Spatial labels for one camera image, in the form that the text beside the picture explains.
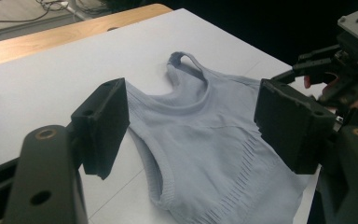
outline knit fabric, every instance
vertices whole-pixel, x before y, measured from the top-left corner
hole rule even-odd
[[[261,138],[259,81],[209,70],[183,52],[167,68],[169,94],[127,82],[151,201],[179,223],[292,223],[309,176],[292,173]]]

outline white table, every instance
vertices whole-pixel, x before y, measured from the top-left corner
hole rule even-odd
[[[68,124],[75,109],[105,81],[124,77],[148,94],[171,91],[165,64],[177,50],[231,75],[260,79],[290,68],[184,9],[2,63],[0,164],[19,156],[28,132]],[[90,223],[176,223],[149,201],[144,167],[128,134],[111,175],[102,181],[82,174],[82,180]],[[295,223],[307,220],[315,180]]]

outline tank top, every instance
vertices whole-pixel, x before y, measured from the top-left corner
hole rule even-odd
[[[253,122],[259,81],[183,52],[167,68],[169,94],[126,84],[152,203],[179,223],[293,223],[309,176],[292,173],[261,138]]]

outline ribbed fabric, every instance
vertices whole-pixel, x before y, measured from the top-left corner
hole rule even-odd
[[[309,177],[294,175],[261,138],[259,81],[211,71],[183,52],[167,68],[169,94],[127,83],[151,201],[179,223],[292,223]]]

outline gray floor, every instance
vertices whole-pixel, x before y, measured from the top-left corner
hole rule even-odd
[[[91,15],[80,10],[80,7],[95,7],[98,0],[68,0],[69,7],[60,11],[50,11],[37,21],[29,22],[0,22],[0,41],[28,35],[59,26],[90,20],[108,13]],[[2,0],[0,1],[0,21],[23,21],[40,17],[46,12],[35,0]]]

